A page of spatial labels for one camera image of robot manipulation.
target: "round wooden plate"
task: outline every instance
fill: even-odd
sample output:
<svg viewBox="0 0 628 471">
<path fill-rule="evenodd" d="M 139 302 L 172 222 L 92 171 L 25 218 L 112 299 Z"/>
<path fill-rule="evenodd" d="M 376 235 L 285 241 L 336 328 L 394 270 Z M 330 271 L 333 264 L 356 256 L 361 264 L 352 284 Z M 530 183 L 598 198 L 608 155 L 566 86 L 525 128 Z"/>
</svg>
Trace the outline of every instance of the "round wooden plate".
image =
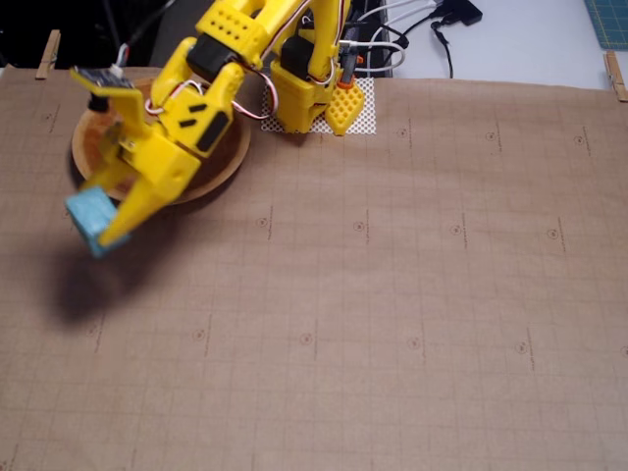
<svg viewBox="0 0 628 471">
<path fill-rule="evenodd" d="M 135 87 L 142 92 L 144 99 L 147 99 L 150 94 L 152 81 L 152 78 L 141 78 L 135 81 Z M 72 137 L 72 156 L 84 179 L 87 180 L 94 169 L 100 165 L 102 156 L 98 150 L 98 144 L 105 131 L 119 119 L 113 108 L 105 114 L 87 110 L 80 117 Z M 146 121 L 151 123 L 155 121 L 155 118 L 146 114 Z M 250 139 L 251 129 L 248 122 L 240 114 L 235 113 L 234 122 L 227 133 L 209 158 L 200 159 L 200 169 L 174 204 L 200 198 L 226 182 L 244 160 Z M 124 200 L 132 184 L 133 179 L 130 178 L 109 191 L 109 196 L 120 201 Z"/>
</svg>

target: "white perforated board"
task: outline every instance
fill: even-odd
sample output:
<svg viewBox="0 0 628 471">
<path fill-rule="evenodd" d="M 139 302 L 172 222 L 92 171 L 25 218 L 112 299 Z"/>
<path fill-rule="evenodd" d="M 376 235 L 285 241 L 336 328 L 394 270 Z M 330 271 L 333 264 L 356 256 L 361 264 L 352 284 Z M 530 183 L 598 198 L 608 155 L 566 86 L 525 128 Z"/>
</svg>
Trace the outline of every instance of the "white perforated board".
<svg viewBox="0 0 628 471">
<path fill-rule="evenodd" d="M 358 78 L 357 85 L 364 92 L 364 109 L 357 117 L 355 123 L 346 132 L 347 134 L 375 134 L 377 133 L 377 113 L 375 111 L 375 84 L 373 78 Z M 263 115 L 267 115 L 270 111 L 266 96 L 263 99 Z M 277 118 L 271 117 L 262 122 L 262 131 L 284 132 L 284 128 L 277 121 Z M 325 121 L 325 114 L 320 115 L 312 124 L 310 132 L 324 132 L 332 134 L 333 131 Z"/>
</svg>

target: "brown paper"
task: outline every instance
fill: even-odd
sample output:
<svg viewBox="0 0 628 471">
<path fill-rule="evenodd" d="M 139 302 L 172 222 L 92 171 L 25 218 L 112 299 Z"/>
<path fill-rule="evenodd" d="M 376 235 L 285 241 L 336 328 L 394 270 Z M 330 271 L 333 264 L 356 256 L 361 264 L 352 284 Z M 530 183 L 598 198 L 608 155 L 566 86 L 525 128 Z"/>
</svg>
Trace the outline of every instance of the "brown paper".
<svg viewBox="0 0 628 471">
<path fill-rule="evenodd" d="M 628 469 L 612 92 L 378 80 L 377 135 L 256 131 L 95 261 L 87 94 L 33 76 L 0 80 L 3 471 Z"/>
</svg>

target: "white cable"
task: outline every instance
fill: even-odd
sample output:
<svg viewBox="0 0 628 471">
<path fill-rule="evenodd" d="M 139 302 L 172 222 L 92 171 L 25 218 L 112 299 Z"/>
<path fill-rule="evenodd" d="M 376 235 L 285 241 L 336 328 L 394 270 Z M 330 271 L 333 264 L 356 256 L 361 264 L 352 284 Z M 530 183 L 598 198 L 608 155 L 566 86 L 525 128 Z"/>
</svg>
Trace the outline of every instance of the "white cable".
<svg viewBox="0 0 628 471">
<path fill-rule="evenodd" d="M 334 41 L 334 45 L 338 44 L 338 41 L 340 41 L 340 37 L 342 36 L 342 19 L 344 18 L 344 0 L 339 0 L 338 6 L 339 6 L 338 32 L 336 33 L 336 40 Z"/>
<path fill-rule="evenodd" d="M 349 46 L 349 47 L 354 47 L 354 46 L 358 46 L 358 47 L 390 47 L 392 49 L 396 49 L 397 52 L 401 53 L 401 60 L 399 62 L 397 62 L 396 64 L 393 64 L 391 66 L 388 67 L 381 67 L 379 69 L 371 69 L 370 67 L 367 68 L 356 68 L 355 71 L 356 72 L 385 72 L 385 71 L 390 71 L 396 67 L 399 67 L 401 64 L 403 64 L 403 61 L 405 61 L 405 50 L 399 46 L 398 44 L 394 43 L 394 42 L 386 42 L 386 41 L 371 41 L 371 42 L 359 42 L 359 41 L 341 41 L 340 45 L 342 46 Z"/>
<path fill-rule="evenodd" d="M 407 5 L 408 3 L 412 3 L 412 2 L 416 2 L 416 1 L 417 0 L 401 0 L 400 2 L 391 3 L 390 5 L 382 5 L 381 7 L 374 8 L 370 12 L 366 12 L 364 15 L 362 15 L 360 18 L 358 18 L 357 21 L 361 22 L 365 18 L 370 17 L 374 13 L 381 12 L 382 10 L 389 10 L 390 8 L 402 7 L 403 5 Z"/>
<path fill-rule="evenodd" d="M 309 76 L 310 80 L 312 80 L 314 83 L 318 83 L 319 85 L 329 85 L 332 82 L 332 80 L 334 79 L 334 76 L 336 75 L 336 63 L 334 62 L 334 58 L 333 57 L 330 58 L 330 69 L 332 71 L 330 72 L 330 76 L 327 77 L 327 80 L 319 81 L 319 80 L 316 80 L 315 77 Z"/>
<path fill-rule="evenodd" d="M 129 54 L 129 45 L 124 43 L 118 49 L 118 59 L 116 60 L 116 66 L 122 67 L 127 61 L 127 55 Z"/>
<path fill-rule="evenodd" d="M 286 29 L 289 28 L 290 24 L 294 21 L 294 19 L 296 17 L 298 17 L 301 13 L 303 13 L 305 11 L 305 9 L 307 8 L 307 6 L 309 5 L 311 0 L 303 0 L 303 2 L 301 3 L 301 5 L 296 9 L 296 11 L 294 13 L 292 13 L 292 15 L 289 16 L 289 18 L 286 20 L 286 22 L 284 23 L 284 25 L 282 27 L 280 27 L 278 29 L 278 31 L 275 33 L 275 35 L 273 36 L 273 39 L 271 40 L 271 42 L 268 44 L 268 46 L 266 46 L 266 49 L 264 49 L 264 52 L 262 52 L 262 55 L 260 56 L 262 61 L 266 58 L 266 56 L 268 56 L 268 54 L 273 50 L 273 46 L 275 46 L 275 43 L 277 42 L 277 40 L 282 36 L 282 34 L 284 33 L 284 31 L 286 31 Z"/>
<path fill-rule="evenodd" d="M 200 95 L 203 94 L 203 87 L 200 85 L 200 83 L 194 80 L 186 80 L 186 81 L 181 82 L 175 87 L 172 93 L 166 97 L 166 99 L 164 100 L 164 103 L 166 103 L 166 101 L 172 98 L 177 98 L 177 96 L 182 92 L 182 90 L 186 88 L 188 85 L 192 85 L 194 88 L 196 88 L 196 90 L 198 91 Z M 144 109 L 146 110 L 146 113 L 148 113 L 149 115 L 157 116 L 157 115 L 161 115 L 164 112 L 163 107 L 153 108 L 152 106 L 153 106 L 153 102 L 150 99 L 146 100 L 146 103 L 144 103 Z"/>
<path fill-rule="evenodd" d="M 258 116 L 248 111 L 246 108 L 241 106 L 236 101 L 232 101 L 232 104 L 234 105 L 235 110 L 241 113 L 242 115 L 247 116 L 248 118 L 251 118 L 256 121 L 264 121 L 270 118 L 271 116 L 273 116 L 275 113 L 277 113 L 277 110 L 279 108 L 279 93 L 277 92 L 277 88 L 275 87 L 275 84 L 273 83 L 270 77 L 254 69 L 249 69 L 249 70 L 253 72 L 254 74 L 257 74 L 262 79 L 264 79 L 264 81 L 266 81 L 266 84 L 268 85 L 268 88 L 271 90 L 271 98 L 273 100 L 273 106 L 271 107 L 271 112 L 265 116 Z"/>
<path fill-rule="evenodd" d="M 421 6 L 421 7 L 417 7 L 417 8 L 415 8 L 415 9 L 413 9 L 413 10 L 410 10 L 410 11 L 408 11 L 408 12 L 402 13 L 401 15 L 397 15 L 397 16 L 396 16 L 396 17 L 394 17 L 392 20 L 390 20 L 390 21 L 386 22 L 386 26 L 390 26 L 390 25 L 392 25 L 393 23 L 400 22 L 401 20 L 404 20 L 404 19 L 406 19 L 406 18 L 408 18 L 408 17 L 411 17 L 411 16 L 412 16 L 412 15 L 414 15 L 415 13 L 422 12 L 423 10 L 427 10 L 427 9 L 429 9 L 429 8 L 436 8 L 436 2 L 435 2 L 434 0 L 429 0 L 427 4 L 425 4 L 425 5 Z M 382 30 L 383 30 L 383 28 L 382 28 L 382 27 L 380 27 L 377 31 L 375 31 L 375 34 L 373 34 L 373 37 L 371 37 L 371 41 L 374 41 L 374 40 L 377 38 L 378 34 L 379 34 Z M 396 67 L 399 67 L 401 64 L 403 64 L 403 61 L 405 60 L 405 54 L 403 54 L 403 55 L 401 56 L 401 59 L 402 59 L 401 61 L 399 61 L 397 64 L 395 64 L 395 65 L 394 65 L 394 67 L 391 67 L 390 69 L 387 69 L 387 68 L 382 67 L 381 69 L 384 69 L 383 71 L 376 71 L 376 70 L 373 70 L 372 72 L 385 72 L 385 71 L 388 71 L 388 70 L 394 69 L 394 68 L 396 68 Z M 370 52 L 368 52 L 368 53 L 366 54 L 366 69 L 367 69 L 367 70 L 371 70 L 371 53 L 370 53 Z"/>
</svg>

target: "green cutting mat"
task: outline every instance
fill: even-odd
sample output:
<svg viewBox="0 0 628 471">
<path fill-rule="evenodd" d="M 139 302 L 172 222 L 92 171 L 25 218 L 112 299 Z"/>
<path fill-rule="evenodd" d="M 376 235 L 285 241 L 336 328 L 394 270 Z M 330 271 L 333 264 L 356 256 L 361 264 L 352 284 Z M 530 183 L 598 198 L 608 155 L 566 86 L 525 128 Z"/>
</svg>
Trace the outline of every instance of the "green cutting mat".
<svg viewBox="0 0 628 471">
<path fill-rule="evenodd" d="M 604 49 L 628 49 L 628 0 L 585 0 Z"/>
</svg>

